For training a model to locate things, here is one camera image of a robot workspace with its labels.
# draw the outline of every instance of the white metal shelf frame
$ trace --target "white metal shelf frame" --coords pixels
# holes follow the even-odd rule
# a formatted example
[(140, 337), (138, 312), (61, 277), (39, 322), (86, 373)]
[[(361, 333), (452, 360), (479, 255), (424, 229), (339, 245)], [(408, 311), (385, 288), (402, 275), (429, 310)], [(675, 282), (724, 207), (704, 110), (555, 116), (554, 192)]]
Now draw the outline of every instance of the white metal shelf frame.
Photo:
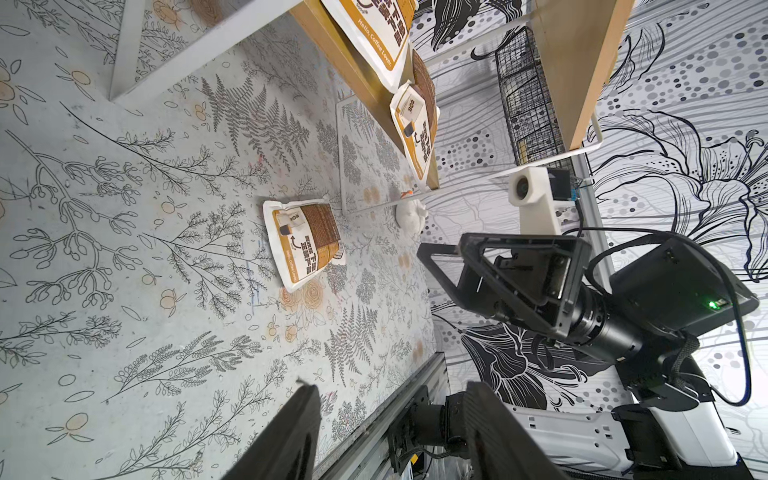
[(144, 0), (125, 0), (118, 52), (112, 71), (109, 99), (125, 108), (136, 108), (237, 45), (302, 0), (250, 0), (187, 48), (165, 61), (138, 82), (136, 64), (144, 23)]

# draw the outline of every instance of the white packaging bag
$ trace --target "white packaging bag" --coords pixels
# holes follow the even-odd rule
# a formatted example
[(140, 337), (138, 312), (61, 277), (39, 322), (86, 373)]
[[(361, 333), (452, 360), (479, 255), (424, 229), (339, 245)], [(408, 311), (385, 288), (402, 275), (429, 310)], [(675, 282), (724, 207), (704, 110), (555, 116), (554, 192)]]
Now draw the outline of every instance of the white packaging bag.
[(409, 32), (396, 0), (323, 0), (323, 5), (352, 45), (379, 76), (397, 92), (409, 53)]
[(329, 263), (346, 264), (336, 219), (326, 198), (262, 206), (272, 256), (283, 285), (294, 292)]
[(427, 185), (429, 162), (434, 161), (434, 146), (424, 99), (407, 81), (395, 93), (389, 104), (392, 120), (400, 135), (406, 160), (421, 191), (431, 190)]

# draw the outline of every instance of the wooden shelf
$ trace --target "wooden shelf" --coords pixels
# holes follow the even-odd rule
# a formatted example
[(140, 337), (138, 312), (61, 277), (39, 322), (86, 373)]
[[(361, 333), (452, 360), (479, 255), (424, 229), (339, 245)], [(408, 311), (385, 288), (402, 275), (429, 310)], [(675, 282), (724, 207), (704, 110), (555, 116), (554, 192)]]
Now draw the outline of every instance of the wooden shelf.
[(581, 146), (633, 0), (534, 0), (531, 30), (566, 150)]

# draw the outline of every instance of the floral patterned tabletop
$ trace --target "floral patterned tabletop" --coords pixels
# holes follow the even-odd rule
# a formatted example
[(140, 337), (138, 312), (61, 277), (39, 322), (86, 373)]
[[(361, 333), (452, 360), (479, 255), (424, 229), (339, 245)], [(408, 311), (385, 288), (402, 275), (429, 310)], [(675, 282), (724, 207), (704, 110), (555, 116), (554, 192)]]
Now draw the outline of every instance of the floral patterned tabletop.
[[(200, 3), (147, 3), (138, 78), (204, 32)], [(346, 87), (291, 18), (125, 110), (121, 15), (0, 11), (0, 478), (219, 478), (299, 379), (323, 458), (435, 350), (418, 238), (391, 210), (341, 217)], [(364, 207), (410, 179), (356, 124)], [(261, 203), (325, 195), (347, 265), (288, 293)]]

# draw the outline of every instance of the camera lens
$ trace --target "camera lens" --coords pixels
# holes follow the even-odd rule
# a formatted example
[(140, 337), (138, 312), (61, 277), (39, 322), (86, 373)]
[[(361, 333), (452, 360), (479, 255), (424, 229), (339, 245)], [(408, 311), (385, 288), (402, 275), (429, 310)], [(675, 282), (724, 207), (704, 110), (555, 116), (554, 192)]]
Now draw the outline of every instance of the camera lens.
[(520, 200), (524, 199), (526, 195), (528, 195), (528, 178), (527, 177), (520, 177), (518, 180), (518, 184), (515, 185), (515, 191), (518, 194), (518, 198)]

